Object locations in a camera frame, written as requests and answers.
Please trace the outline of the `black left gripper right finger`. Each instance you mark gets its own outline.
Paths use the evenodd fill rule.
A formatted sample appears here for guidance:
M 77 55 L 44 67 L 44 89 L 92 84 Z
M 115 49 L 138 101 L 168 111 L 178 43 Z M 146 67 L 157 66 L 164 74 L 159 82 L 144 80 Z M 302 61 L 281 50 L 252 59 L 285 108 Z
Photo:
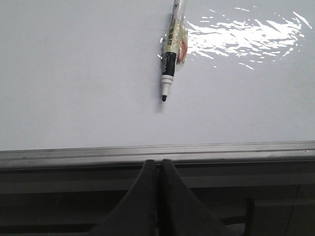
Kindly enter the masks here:
M 161 236 L 236 235 L 197 199 L 167 159 L 159 170 L 158 224 Z

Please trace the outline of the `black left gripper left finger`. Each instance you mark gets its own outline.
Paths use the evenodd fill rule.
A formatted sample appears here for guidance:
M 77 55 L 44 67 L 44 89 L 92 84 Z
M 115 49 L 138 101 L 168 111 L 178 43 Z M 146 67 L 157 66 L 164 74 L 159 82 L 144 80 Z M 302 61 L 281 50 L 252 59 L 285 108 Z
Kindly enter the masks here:
M 146 160 L 137 180 L 117 206 L 87 236 L 154 236 L 158 170 Z

